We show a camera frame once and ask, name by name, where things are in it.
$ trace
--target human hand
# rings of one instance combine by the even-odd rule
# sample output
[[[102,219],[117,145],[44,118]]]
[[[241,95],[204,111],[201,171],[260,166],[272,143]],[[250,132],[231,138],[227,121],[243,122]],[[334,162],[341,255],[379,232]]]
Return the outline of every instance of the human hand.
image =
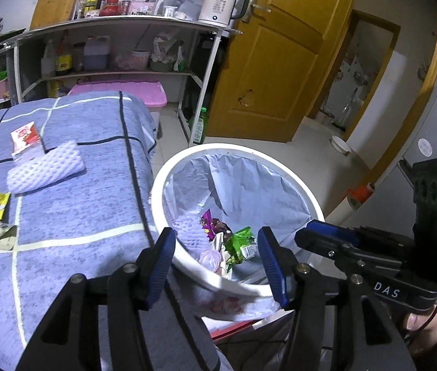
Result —
[[[417,315],[408,313],[404,318],[404,328],[409,331],[418,330],[433,313],[435,307],[428,313]],[[437,343],[437,313],[431,322],[416,336],[409,347],[410,354],[415,356],[431,349]]]

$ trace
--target door panel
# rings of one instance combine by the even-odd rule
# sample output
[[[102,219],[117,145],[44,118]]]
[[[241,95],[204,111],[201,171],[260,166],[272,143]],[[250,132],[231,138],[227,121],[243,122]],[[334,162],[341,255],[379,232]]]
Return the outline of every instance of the door panel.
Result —
[[[208,135],[287,142],[323,86],[353,0],[258,0],[240,22],[213,97]]]

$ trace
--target gray plastic liner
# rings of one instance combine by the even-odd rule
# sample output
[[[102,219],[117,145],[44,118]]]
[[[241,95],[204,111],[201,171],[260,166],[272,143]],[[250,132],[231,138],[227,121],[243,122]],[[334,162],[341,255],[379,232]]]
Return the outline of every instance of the gray plastic liner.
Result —
[[[311,220],[303,197],[289,181],[251,159],[213,154],[190,160],[168,179],[163,209],[168,224],[179,216],[201,216],[210,209],[233,232],[250,226],[256,237],[261,227],[269,226],[280,244],[292,249],[300,261],[310,257],[293,240]],[[232,276],[249,284],[267,282],[258,253],[235,265]]]

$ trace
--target kettle handle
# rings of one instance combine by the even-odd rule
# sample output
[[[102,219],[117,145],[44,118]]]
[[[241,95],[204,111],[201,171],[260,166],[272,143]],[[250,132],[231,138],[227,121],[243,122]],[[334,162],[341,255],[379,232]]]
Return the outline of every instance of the kettle handle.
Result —
[[[246,14],[248,6],[249,6],[249,0],[244,0],[244,3],[242,3],[241,12],[239,12],[237,15],[232,15],[230,17],[230,19],[239,19],[239,18],[242,18]]]

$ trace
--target bolt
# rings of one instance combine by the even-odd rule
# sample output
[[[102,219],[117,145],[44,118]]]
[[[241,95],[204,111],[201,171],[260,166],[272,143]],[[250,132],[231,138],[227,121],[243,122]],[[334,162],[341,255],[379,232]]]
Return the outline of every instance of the bolt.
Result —
[[[296,270],[302,274],[309,274],[309,272],[311,271],[311,267],[308,264],[302,262],[296,266]]]
[[[86,277],[84,276],[84,274],[74,274],[71,276],[71,283],[81,283],[83,280],[85,280]]]
[[[350,276],[350,281],[354,284],[362,284],[363,277],[361,275],[358,275],[358,274],[352,274]]]
[[[133,272],[136,272],[136,264],[134,262],[130,262],[129,264],[125,264],[123,266],[123,271],[127,274],[132,274]]]

